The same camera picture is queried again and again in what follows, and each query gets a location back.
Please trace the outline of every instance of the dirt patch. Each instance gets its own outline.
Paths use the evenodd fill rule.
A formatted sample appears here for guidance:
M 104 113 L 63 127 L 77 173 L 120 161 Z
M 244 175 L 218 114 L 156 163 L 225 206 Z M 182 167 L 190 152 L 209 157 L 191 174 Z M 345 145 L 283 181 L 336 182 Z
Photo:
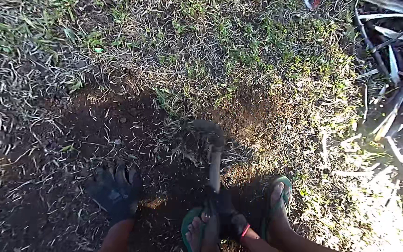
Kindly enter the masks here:
M 86 89 L 67 105 L 51 104 L 50 109 L 64 116 L 55 126 L 37 123 L 33 129 L 42 144 L 2 177 L 0 251 L 96 251 L 109 222 L 86 194 L 85 180 L 96 167 L 113 165 L 115 158 L 138 167 L 145 184 L 131 250 L 184 250 L 181 222 L 189 209 L 202 205 L 207 169 L 189 158 L 171 158 L 171 143 L 168 151 L 157 150 L 156 135 L 166 114 L 155 108 L 150 95 L 136 98 Z M 13 151 L 14 157 L 29 150 L 32 139 L 21 135 L 24 144 Z M 39 151 L 41 146 L 49 151 Z M 256 228 L 262 184 L 254 178 L 231 188 L 234 203 Z

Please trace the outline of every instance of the grass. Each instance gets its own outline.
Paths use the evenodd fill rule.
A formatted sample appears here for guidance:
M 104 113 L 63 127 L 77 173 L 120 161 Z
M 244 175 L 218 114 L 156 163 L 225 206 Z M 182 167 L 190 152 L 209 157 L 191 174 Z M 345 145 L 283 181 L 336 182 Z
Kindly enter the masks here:
M 235 142 L 223 170 L 230 186 L 289 175 L 303 234 L 339 250 L 361 248 L 349 237 L 372 243 L 377 235 L 359 213 L 364 194 L 352 195 L 360 185 L 327 174 L 355 169 L 350 155 L 331 149 L 326 167 L 320 154 L 324 134 L 344 139 L 359 120 L 358 41 L 348 6 L 325 1 L 319 9 L 308 12 L 302 1 L 0 3 L 0 131 L 60 118 L 39 101 L 66 103 L 86 86 L 152 91 L 169 115 L 157 148 L 170 151 L 171 142 L 183 158 L 189 150 L 177 136 L 185 123 L 219 123 Z

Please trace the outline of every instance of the sandal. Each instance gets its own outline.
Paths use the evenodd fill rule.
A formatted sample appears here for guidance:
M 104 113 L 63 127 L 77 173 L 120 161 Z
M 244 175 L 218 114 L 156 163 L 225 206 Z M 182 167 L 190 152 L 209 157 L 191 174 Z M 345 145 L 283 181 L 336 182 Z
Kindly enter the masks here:
M 281 197 L 284 201 L 284 206 L 287 211 L 287 216 L 290 214 L 289 198 L 293 193 L 293 187 L 291 185 L 290 180 L 286 176 L 277 176 L 275 179 L 273 179 L 271 181 L 271 184 L 270 184 L 271 189 L 267 190 L 267 193 L 265 195 L 266 207 L 264 209 L 265 213 L 263 215 L 263 219 L 262 219 L 261 225 L 260 225 L 260 237 L 262 239 L 264 239 L 265 241 L 267 241 L 267 226 L 271 220 L 271 216 L 274 215 L 274 213 L 281 206 L 280 204 L 276 204 L 273 208 L 270 208 L 271 207 L 270 206 L 271 194 L 273 193 L 273 190 L 274 190 L 277 182 L 284 183 L 284 189 L 282 190 Z
M 201 219 L 202 211 L 203 211 L 202 207 L 196 207 L 196 208 L 189 210 L 189 212 L 187 212 L 186 216 L 184 216 L 183 222 L 181 224 L 181 236 L 183 237 L 183 242 L 184 242 L 184 245 L 186 246 L 188 252 L 198 252 L 198 251 L 192 251 L 191 245 L 189 244 L 189 241 L 186 238 L 186 233 L 189 232 L 188 226 L 189 226 L 189 224 L 192 223 L 195 216 L 198 216 Z M 205 226 L 206 226 L 206 224 L 202 223 L 201 227 L 200 227 L 200 235 L 198 237 L 200 245 L 201 245 L 201 240 L 203 239 Z

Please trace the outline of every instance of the foot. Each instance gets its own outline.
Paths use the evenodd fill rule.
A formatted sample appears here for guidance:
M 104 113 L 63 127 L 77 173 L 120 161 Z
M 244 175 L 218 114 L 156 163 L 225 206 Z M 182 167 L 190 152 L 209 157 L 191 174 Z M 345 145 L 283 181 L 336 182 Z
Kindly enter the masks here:
M 276 241 L 281 238 L 284 234 L 293 232 L 290 227 L 287 210 L 285 206 L 284 199 L 282 198 L 282 192 L 284 190 L 284 183 L 277 182 L 274 185 L 273 192 L 270 196 L 270 208 L 274 209 L 272 215 L 270 216 L 270 223 L 267 229 L 268 241 Z M 288 202 L 292 200 L 291 193 L 289 194 Z
M 187 227 L 189 232 L 185 235 L 193 252 L 219 251 L 218 246 L 215 246 L 215 248 L 208 248 L 208 245 L 205 244 L 204 240 L 200 240 L 201 228 L 204 223 L 209 221 L 209 218 L 210 217 L 205 213 L 201 213 L 201 219 L 199 217 L 194 217 L 192 223 Z

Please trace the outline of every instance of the leg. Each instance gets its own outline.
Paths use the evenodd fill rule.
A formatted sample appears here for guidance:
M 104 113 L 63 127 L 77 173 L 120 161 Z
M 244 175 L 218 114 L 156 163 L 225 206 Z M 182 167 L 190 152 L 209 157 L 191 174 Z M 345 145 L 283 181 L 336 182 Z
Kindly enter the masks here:
M 127 242 L 134 220 L 122 220 L 110 228 L 99 252 L 127 252 Z
M 189 232 L 185 234 L 189 245 L 191 246 L 192 252 L 220 252 L 217 244 L 210 244 L 205 239 L 200 241 L 201 227 L 204 223 L 209 221 L 209 217 L 201 213 L 201 219 L 199 217 L 194 217 L 192 223 L 187 227 Z
M 281 197 L 284 184 L 278 182 L 271 194 L 270 205 L 273 209 L 277 204 L 284 204 Z M 277 211 L 271 216 L 271 220 L 267 230 L 269 244 L 284 252 L 334 252 L 335 250 L 316 244 L 300 235 L 298 235 L 289 225 L 286 208 L 275 208 Z

